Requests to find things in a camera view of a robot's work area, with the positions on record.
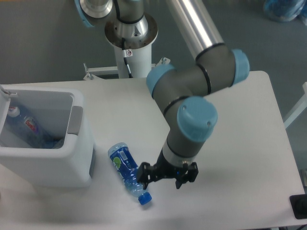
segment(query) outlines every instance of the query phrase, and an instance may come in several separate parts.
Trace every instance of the gray floor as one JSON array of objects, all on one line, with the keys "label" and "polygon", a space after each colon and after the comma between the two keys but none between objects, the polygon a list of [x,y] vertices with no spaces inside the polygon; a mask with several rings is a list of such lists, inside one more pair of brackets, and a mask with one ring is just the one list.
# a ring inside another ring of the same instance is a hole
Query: gray floor
[{"label": "gray floor", "polygon": [[[267,72],[282,116],[303,95],[307,81],[307,27],[299,20],[269,21],[263,0],[205,0],[224,41],[248,55],[251,70]],[[165,0],[146,0],[159,36],[153,62],[166,56],[178,69],[194,61]],[[76,81],[90,67],[114,66],[113,48],[104,36],[104,22],[85,28],[73,0],[0,1],[0,83]],[[287,129],[299,169],[307,168],[307,111]]]}]

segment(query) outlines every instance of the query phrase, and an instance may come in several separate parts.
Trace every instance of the bottle in bin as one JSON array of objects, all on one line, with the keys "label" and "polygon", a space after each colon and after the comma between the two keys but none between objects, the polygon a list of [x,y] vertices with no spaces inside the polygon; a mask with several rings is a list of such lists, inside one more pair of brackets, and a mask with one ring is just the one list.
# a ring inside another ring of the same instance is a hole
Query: bottle in bin
[{"label": "bottle in bin", "polygon": [[125,187],[134,197],[138,198],[140,204],[144,205],[151,201],[152,197],[147,189],[143,190],[143,185],[136,181],[138,165],[132,158],[128,146],[123,142],[118,143],[109,149],[108,156],[123,178]]},{"label": "bottle in bin", "polygon": [[51,149],[53,138],[38,123],[34,115],[25,107],[10,106],[6,122],[15,135],[35,149]]}]

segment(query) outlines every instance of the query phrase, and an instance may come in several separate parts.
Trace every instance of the black object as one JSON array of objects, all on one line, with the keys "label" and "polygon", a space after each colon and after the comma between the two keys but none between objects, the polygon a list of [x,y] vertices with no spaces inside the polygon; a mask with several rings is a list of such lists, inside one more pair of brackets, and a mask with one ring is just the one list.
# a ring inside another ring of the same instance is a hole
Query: black object
[{"label": "black object", "polygon": [[295,218],[307,219],[307,195],[292,195],[290,202]]},{"label": "black object", "polygon": [[143,162],[138,169],[137,182],[146,189],[150,182],[156,182],[161,179],[175,178],[176,188],[179,189],[186,182],[194,182],[198,174],[197,164],[193,162],[191,165],[184,163],[182,168],[176,167],[164,158],[162,151],[158,157],[157,163],[151,166],[149,163]]}]

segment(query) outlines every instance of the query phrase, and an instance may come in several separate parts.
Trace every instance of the blue label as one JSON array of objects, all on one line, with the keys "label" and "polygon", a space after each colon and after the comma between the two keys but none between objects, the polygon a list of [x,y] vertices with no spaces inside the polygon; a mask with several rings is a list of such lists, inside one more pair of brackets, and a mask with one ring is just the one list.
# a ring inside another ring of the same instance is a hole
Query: blue label
[{"label": "blue label", "polygon": [[115,151],[110,159],[123,179],[128,179],[131,171],[138,167],[127,147]]}]

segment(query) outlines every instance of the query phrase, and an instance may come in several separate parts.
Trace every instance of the silver metal tube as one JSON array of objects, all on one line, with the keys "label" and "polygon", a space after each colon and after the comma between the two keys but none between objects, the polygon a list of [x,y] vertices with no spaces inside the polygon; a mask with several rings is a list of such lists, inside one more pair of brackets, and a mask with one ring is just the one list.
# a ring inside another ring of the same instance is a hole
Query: silver metal tube
[{"label": "silver metal tube", "polygon": [[214,44],[224,42],[202,0],[167,0],[167,3],[194,58]]},{"label": "silver metal tube", "polygon": [[83,11],[93,18],[103,18],[107,16],[113,6],[112,0],[80,0]]},{"label": "silver metal tube", "polygon": [[104,6],[108,0],[88,0],[88,2],[93,6]]}]

